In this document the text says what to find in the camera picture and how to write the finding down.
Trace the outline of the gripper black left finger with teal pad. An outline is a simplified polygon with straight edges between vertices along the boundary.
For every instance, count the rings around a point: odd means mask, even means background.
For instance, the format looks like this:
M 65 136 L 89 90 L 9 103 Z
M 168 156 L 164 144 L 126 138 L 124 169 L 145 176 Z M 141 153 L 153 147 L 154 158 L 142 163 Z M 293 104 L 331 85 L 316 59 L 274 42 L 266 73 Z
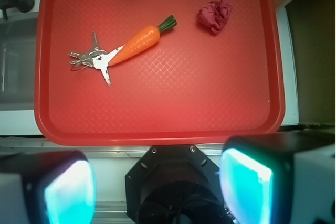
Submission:
M 80 151 L 1 155 L 1 223 L 91 223 L 96 194 Z

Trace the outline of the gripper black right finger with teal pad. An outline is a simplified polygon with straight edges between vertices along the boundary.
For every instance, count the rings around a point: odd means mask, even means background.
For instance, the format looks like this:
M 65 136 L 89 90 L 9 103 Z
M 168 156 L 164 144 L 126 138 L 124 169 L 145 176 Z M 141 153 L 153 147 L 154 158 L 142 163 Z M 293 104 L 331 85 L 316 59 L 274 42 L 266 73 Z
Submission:
M 219 181 L 239 223 L 335 223 L 335 135 L 231 137 L 220 157 Z

